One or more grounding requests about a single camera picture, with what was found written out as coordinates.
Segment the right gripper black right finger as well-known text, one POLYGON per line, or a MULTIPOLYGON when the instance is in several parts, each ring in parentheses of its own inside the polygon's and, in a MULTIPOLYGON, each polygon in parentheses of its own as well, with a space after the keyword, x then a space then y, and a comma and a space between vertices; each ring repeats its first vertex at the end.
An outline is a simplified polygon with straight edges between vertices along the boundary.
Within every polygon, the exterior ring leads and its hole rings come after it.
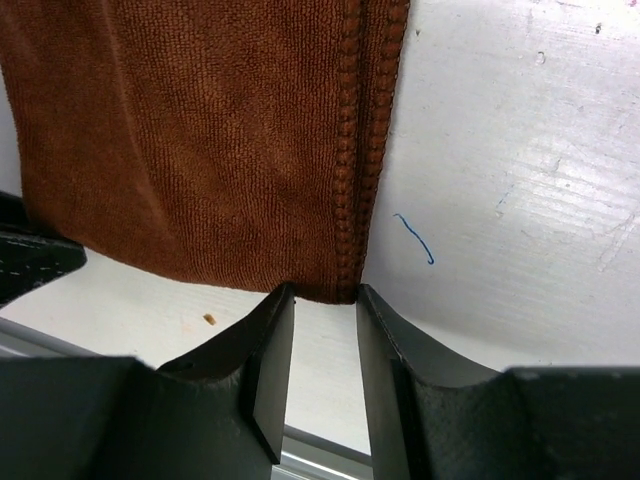
POLYGON ((373 477, 431 479, 416 384, 459 390, 498 372, 416 327, 368 284, 357 289, 356 323, 373 477))

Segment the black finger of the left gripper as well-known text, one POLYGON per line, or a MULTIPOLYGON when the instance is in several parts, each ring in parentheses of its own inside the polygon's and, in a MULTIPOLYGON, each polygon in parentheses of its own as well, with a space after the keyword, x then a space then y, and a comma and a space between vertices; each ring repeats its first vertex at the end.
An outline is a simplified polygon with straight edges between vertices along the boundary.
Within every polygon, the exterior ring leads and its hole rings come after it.
POLYGON ((1 193, 1 305, 64 277, 86 264, 84 248, 33 227, 21 198, 1 193))

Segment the brown microfiber towel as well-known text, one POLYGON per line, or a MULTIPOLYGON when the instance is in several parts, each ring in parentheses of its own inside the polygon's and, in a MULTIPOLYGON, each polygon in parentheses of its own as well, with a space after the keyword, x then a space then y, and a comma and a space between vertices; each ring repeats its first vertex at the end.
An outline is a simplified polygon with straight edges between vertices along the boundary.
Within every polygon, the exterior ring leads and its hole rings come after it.
POLYGON ((173 280, 350 304, 406 1, 5 1, 28 218, 173 280))

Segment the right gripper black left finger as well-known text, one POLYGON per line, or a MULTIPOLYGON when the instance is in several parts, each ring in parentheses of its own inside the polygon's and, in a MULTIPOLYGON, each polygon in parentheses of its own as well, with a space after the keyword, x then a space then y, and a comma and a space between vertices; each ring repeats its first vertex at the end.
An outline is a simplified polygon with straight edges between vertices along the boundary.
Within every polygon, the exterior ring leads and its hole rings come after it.
POLYGON ((283 284, 249 314, 159 369, 172 463, 163 479, 268 479, 281 460, 295 295, 283 284))

